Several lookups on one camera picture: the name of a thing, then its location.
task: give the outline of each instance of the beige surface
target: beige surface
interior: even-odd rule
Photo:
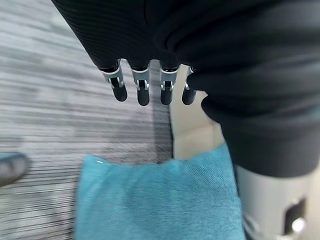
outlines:
[[[183,104],[187,69],[182,65],[178,71],[170,105],[173,156],[177,159],[187,159],[214,149],[224,141],[220,125],[208,118],[201,108],[201,101],[206,96],[204,92],[197,92],[191,105]]]
[[[204,92],[197,92],[193,104],[185,106],[182,103],[187,69],[184,65],[179,69],[170,105],[173,154],[178,159],[209,151],[224,141],[219,124],[211,121],[201,109],[201,101],[206,96]],[[304,239],[320,240],[320,166],[312,176],[307,220],[308,230]]]

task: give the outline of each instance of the black knit fabric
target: black knit fabric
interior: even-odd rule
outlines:
[[[232,160],[294,177],[320,153],[320,0],[53,0],[98,68],[195,68]]]

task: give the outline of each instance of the teal cloth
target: teal cloth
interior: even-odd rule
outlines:
[[[226,145],[190,160],[118,165],[88,155],[76,240],[244,240]]]

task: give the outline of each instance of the gray carpet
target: gray carpet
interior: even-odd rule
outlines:
[[[131,71],[118,102],[49,0],[0,1],[0,152],[32,160],[27,176],[0,188],[0,240],[71,239],[82,158],[116,163],[172,157],[169,108],[151,64],[150,104],[138,105]]]

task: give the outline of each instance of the light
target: light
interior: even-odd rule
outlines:
[[[291,226],[295,233],[301,233],[305,229],[306,221],[302,217],[299,217],[293,221]]]

